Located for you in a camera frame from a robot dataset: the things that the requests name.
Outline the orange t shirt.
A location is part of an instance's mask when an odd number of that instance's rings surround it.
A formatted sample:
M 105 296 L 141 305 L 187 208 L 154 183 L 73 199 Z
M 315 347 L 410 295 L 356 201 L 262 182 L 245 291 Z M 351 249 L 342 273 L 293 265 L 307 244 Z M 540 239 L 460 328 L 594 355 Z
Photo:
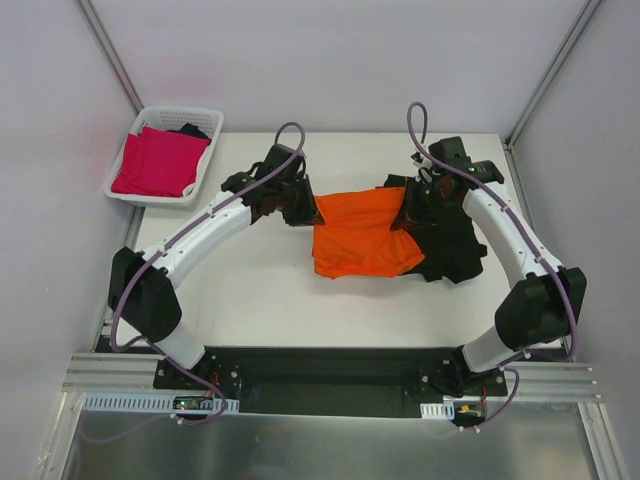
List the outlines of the orange t shirt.
M 313 230 L 317 275 L 393 278 L 418 266 L 425 255 L 409 233 L 391 225 L 404 199 L 403 187 L 317 196 L 324 223 Z

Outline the black t shirt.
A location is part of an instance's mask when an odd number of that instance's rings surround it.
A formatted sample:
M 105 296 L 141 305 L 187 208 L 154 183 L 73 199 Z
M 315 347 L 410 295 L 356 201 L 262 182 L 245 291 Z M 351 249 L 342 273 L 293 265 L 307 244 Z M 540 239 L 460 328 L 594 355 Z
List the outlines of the black t shirt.
M 405 178 L 390 174 L 383 186 L 404 189 Z M 459 284 L 483 272 L 482 259 L 488 254 L 487 246 L 478 241 L 472 220 L 463 209 L 459 216 L 442 227 L 397 231 L 408 234 L 424 255 L 409 272 L 421 275 L 427 282 L 446 278 Z

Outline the pink t shirt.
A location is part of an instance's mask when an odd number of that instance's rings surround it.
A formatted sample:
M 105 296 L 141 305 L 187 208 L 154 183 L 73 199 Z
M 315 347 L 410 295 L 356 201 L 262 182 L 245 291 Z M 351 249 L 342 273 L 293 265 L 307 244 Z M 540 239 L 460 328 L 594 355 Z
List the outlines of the pink t shirt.
M 120 172 L 110 190 L 117 194 L 179 198 L 196 182 L 198 164 L 210 145 L 203 139 L 145 126 L 129 134 Z

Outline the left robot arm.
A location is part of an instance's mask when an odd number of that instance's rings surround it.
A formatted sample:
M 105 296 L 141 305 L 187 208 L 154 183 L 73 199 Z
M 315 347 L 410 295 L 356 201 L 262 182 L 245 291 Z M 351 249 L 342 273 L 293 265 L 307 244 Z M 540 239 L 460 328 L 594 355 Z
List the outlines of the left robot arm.
M 113 257 L 107 303 L 114 321 L 126 322 L 175 361 L 177 377 L 189 388 L 205 386 L 212 366 L 182 320 L 176 291 L 214 249 L 274 212 L 292 227 L 324 221 L 305 153 L 279 143 L 263 161 L 228 177 L 213 199 L 167 238 L 141 251 L 123 247 Z

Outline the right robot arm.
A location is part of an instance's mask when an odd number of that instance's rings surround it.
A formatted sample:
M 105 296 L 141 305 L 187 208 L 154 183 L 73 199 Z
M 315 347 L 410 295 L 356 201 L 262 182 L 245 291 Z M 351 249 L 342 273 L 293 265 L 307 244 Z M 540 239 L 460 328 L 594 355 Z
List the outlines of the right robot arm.
M 526 349 L 573 335 L 587 279 L 546 249 L 514 208 L 499 168 L 473 161 L 460 137 L 435 142 L 426 156 L 415 152 L 412 159 L 415 176 L 390 174 L 384 182 L 404 190 L 391 228 L 408 234 L 424 255 L 412 273 L 459 284 L 479 276 L 483 258 L 494 252 L 509 285 L 493 326 L 427 375 L 433 390 L 460 398 Z

